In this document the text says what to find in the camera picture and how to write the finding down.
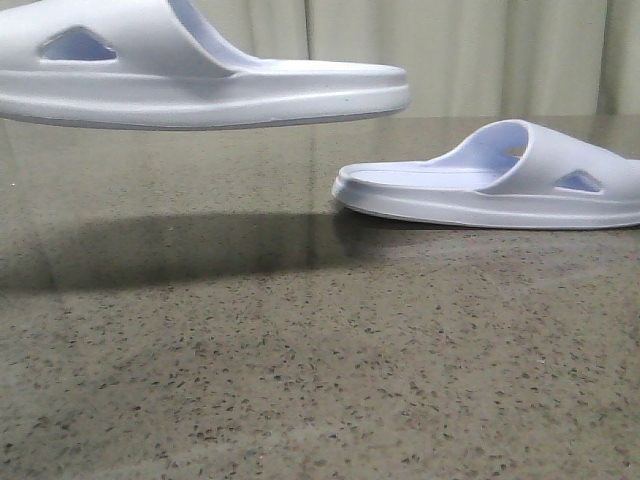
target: speckled countertop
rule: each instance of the speckled countertop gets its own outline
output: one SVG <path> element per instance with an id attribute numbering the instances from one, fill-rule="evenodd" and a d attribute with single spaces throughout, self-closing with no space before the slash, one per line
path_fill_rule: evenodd
<path id="1" fill-rule="evenodd" d="M 640 117 L 534 120 L 640 158 Z M 640 478 L 639 229 L 331 201 L 489 121 L 0 120 L 0 478 Z"/>

